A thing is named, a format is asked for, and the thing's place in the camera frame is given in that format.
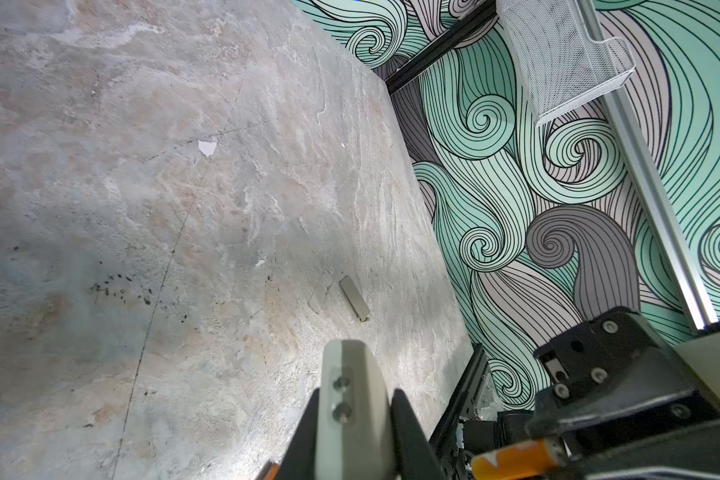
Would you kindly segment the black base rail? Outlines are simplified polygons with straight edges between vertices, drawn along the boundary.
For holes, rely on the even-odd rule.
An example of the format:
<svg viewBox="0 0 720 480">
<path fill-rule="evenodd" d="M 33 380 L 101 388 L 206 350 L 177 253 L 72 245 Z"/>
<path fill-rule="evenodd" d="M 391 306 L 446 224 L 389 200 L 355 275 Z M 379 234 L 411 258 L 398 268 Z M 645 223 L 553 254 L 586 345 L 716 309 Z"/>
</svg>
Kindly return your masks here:
<svg viewBox="0 0 720 480">
<path fill-rule="evenodd" d="M 488 358 L 482 346 L 473 345 L 473 353 L 440 417 L 429 443 L 444 479 L 467 479 L 464 447 L 459 445 L 459 425 L 477 418 L 477 405 L 490 376 Z"/>
</svg>

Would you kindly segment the orange battery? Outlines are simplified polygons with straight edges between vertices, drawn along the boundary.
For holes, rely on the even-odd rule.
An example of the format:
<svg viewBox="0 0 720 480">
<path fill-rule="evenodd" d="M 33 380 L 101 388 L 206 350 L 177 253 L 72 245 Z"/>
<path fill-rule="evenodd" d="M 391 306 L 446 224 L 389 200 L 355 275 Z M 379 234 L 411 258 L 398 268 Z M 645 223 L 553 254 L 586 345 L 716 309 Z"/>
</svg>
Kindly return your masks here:
<svg viewBox="0 0 720 480">
<path fill-rule="evenodd" d="M 267 461 L 257 476 L 255 477 L 256 480 L 275 480 L 277 473 L 280 469 L 280 465 L 273 462 L 273 461 Z"/>
<path fill-rule="evenodd" d="M 568 463 L 567 450 L 554 438 L 526 440 L 475 456 L 471 462 L 477 480 L 544 477 Z"/>
</svg>

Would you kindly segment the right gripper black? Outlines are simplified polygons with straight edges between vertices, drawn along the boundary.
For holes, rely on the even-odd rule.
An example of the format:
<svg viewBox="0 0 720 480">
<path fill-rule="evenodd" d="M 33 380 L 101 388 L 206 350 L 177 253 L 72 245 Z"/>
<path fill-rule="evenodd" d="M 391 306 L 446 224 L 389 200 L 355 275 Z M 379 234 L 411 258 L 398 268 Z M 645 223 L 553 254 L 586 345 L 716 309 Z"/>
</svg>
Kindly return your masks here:
<svg viewBox="0 0 720 480">
<path fill-rule="evenodd" d="M 535 352 L 552 386 L 526 425 L 569 451 L 551 479 L 720 479 L 720 322 L 669 345 L 614 308 Z"/>
</svg>

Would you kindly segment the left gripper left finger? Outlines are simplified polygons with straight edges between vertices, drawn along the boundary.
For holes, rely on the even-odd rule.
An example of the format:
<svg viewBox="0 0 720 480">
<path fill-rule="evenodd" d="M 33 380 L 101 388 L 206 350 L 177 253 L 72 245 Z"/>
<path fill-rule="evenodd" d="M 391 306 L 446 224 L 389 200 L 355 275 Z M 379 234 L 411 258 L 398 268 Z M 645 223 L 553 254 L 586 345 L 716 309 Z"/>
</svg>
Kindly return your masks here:
<svg viewBox="0 0 720 480">
<path fill-rule="evenodd" d="M 319 396 L 320 389 L 315 389 L 280 463 L 276 480 L 315 479 Z"/>
</svg>

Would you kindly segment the aluminium rail right wall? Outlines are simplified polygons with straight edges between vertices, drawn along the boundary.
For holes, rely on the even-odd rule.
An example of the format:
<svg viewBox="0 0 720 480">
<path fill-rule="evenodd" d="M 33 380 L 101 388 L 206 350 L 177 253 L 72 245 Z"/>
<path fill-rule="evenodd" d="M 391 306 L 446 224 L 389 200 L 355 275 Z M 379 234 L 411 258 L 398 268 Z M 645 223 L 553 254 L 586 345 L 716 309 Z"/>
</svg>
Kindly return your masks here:
<svg viewBox="0 0 720 480">
<path fill-rule="evenodd" d="M 639 305 L 673 340 L 720 321 L 720 1 L 592 1 L 635 71 L 604 108 L 628 169 L 598 201 L 626 231 Z"/>
</svg>

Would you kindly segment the grey battery cover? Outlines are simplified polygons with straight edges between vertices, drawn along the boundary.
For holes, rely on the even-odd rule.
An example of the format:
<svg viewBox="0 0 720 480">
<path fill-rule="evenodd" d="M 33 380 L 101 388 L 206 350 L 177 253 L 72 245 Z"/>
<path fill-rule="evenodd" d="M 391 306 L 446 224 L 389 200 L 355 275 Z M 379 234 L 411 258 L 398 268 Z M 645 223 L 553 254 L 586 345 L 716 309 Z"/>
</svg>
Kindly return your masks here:
<svg viewBox="0 0 720 480">
<path fill-rule="evenodd" d="M 350 275 L 344 276 L 340 280 L 339 286 L 358 319 L 361 322 L 368 321 L 371 317 L 370 308 L 353 278 Z"/>
</svg>

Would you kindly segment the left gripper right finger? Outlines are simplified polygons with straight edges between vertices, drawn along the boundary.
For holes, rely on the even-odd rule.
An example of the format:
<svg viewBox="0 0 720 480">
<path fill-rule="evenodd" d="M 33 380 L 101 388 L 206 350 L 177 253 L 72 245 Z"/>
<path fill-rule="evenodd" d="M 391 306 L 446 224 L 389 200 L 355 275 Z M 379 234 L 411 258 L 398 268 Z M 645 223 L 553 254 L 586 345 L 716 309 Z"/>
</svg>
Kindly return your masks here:
<svg viewBox="0 0 720 480">
<path fill-rule="evenodd" d="M 401 389 L 391 400 L 397 472 L 402 480 L 444 479 L 441 464 L 425 437 L 412 405 Z"/>
</svg>

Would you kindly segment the clear plastic wall bin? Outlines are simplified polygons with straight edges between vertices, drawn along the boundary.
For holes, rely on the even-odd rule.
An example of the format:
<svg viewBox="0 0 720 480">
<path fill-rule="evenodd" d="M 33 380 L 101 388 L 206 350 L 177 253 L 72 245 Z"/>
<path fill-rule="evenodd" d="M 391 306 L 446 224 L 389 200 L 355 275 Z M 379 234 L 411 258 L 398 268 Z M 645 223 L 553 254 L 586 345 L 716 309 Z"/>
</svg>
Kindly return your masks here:
<svg viewBox="0 0 720 480">
<path fill-rule="evenodd" d="M 624 86 L 636 69 L 629 42 L 603 36 L 591 1 L 496 7 L 538 127 Z"/>
</svg>

